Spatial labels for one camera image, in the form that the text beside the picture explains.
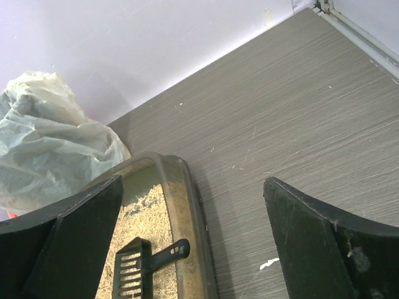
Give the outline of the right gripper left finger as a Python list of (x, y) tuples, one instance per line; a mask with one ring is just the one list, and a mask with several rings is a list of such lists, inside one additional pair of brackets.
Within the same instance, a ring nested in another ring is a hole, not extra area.
[(1, 222), (1, 298), (95, 298), (123, 199), (112, 176)]

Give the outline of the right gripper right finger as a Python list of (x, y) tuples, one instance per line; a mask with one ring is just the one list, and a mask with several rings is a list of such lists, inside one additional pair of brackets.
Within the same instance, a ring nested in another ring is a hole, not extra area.
[(263, 196), (290, 298), (398, 298), (398, 228), (275, 177)]

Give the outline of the black slotted litter scoop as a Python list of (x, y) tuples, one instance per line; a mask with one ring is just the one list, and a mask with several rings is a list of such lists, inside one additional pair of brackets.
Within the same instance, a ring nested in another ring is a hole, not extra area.
[(115, 255), (113, 298), (153, 298), (153, 274), (190, 254), (188, 239), (152, 253), (149, 240), (136, 237)]

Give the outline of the dark translucent litter box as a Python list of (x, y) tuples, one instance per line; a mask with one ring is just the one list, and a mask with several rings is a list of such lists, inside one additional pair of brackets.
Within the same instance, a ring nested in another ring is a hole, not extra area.
[(134, 196), (144, 196), (154, 185), (161, 184), (172, 244), (188, 239), (191, 247), (187, 258), (171, 264), (176, 269), (178, 298), (216, 298), (211, 251), (187, 163), (173, 155), (143, 153), (103, 173), (98, 181), (114, 175), (123, 179), (123, 207), (135, 202)]

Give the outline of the beige cat litter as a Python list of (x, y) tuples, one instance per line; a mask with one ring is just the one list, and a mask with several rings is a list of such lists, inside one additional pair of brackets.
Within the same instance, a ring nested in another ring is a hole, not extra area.
[[(161, 184), (121, 207), (95, 298), (112, 298), (115, 254), (136, 237), (151, 242), (153, 254), (171, 245), (172, 234)], [(176, 269), (169, 265), (153, 274), (153, 298), (178, 298)]]

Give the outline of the pink cloth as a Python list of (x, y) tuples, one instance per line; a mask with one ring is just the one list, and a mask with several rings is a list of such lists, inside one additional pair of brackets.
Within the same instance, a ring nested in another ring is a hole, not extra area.
[(9, 217), (10, 219), (13, 219), (13, 218), (16, 218), (16, 217), (17, 217), (17, 215), (15, 215), (14, 213), (11, 213), (11, 212), (9, 212), (9, 211), (7, 211), (7, 215), (8, 215), (8, 217)]

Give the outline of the bin with translucent bag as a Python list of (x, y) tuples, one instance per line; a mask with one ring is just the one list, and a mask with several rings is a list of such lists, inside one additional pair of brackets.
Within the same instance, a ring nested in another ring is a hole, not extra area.
[(1, 94), (1, 207), (23, 215), (77, 194), (131, 157), (56, 73), (24, 72)]

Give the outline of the aluminium frame rail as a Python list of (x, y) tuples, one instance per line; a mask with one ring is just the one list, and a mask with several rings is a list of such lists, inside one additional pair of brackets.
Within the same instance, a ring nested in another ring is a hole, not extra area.
[(316, 1), (313, 11), (370, 57), (372, 64), (386, 70), (398, 84), (398, 54), (373, 35), (334, 9), (333, 1)]

